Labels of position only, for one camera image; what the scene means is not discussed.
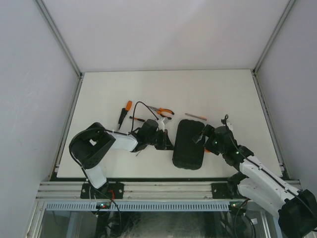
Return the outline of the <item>black plastic tool case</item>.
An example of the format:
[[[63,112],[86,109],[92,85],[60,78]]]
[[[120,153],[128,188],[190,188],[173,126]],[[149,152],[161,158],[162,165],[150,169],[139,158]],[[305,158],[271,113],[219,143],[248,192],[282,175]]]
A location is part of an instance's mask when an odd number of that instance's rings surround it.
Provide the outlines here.
[[[205,153],[205,137],[203,136],[197,143],[193,138],[204,128],[202,122],[195,120],[183,119],[179,122],[172,156],[172,162],[177,168],[186,170],[201,168]]]

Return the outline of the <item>small screwdriver orange black upper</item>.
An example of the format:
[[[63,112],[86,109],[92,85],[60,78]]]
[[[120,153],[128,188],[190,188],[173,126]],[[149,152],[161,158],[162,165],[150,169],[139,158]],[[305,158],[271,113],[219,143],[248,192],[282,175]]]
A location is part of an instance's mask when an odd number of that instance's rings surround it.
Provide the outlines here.
[[[136,121],[145,122],[144,119],[140,119],[140,118],[136,118],[136,117],[132,117],[132,116],[129,116],[129,118],[133,119],[133,120],[136,120]]]

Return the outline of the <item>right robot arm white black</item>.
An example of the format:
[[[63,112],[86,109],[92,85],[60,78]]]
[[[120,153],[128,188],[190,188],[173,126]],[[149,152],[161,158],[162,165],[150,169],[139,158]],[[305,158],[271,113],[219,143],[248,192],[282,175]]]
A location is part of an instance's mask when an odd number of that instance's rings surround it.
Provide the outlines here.
[[[237,173],[230,177],[228,194],[254,201],[278,220],[289,238],[302,238],[317,229],[317,200],[309,190],[299,190],[271,172],[245,146],[239,145],[228,126],[207,124],[193,141],[225,162]]]

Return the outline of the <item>aluminium front rail frame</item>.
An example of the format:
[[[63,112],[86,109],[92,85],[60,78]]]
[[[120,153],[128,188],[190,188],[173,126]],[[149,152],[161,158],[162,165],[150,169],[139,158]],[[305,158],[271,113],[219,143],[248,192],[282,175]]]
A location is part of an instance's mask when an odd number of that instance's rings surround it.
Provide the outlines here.
[[[123,201],[214,200],[212,183],[225,181],[151,181],[119,182],[124,184]],[[46,201],[80,201],[83,181],[48,181],[40,183],[36,199]]]

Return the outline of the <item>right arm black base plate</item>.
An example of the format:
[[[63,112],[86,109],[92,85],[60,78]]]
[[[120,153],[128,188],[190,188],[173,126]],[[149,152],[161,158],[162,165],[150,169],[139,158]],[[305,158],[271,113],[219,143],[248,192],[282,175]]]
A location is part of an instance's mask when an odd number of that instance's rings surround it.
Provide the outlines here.
[[[213,199],[233,199],[239,195],[226,182],[212,183],[211,192]]]

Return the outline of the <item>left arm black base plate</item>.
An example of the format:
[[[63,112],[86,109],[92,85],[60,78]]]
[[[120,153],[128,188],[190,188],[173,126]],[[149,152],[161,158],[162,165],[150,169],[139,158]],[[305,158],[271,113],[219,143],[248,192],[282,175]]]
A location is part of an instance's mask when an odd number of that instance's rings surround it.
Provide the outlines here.
[[[115,182],[115,183],[106,183],[100,188],[94,188],[88,182],[85,182],[81,188],[81,199],[106,199],[111,198],[122,199],[124,194],[124,184]]]

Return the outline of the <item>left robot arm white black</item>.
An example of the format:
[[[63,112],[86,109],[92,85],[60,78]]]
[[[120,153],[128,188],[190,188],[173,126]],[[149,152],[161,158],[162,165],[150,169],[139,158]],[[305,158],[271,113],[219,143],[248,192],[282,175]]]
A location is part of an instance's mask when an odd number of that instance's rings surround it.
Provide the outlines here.
[[[108,130],[95,122],[73,137],[68,150],[92,186],[91,193],[97,198],[104,198],[108,194],[108,185],[100,162],[106,153],[111,149],[137,153],[147,146],[154,146],[157,150],[174,150],[164,119],[148,119],[130,133]]]

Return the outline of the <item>small utility knife orange tip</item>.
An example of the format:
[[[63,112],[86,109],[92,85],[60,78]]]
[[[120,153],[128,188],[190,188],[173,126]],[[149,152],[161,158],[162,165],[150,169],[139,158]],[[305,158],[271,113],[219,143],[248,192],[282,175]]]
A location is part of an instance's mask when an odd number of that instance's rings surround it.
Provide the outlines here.
[[[196,119],[201,119],[201,120],[207,121],[207,118],[203,117],[203,116],[197,116],[197,115],[193,115],[193,114],[189,114],[189,113],[185,113],[185,115],[189,116],[189,117],[196,118]]]

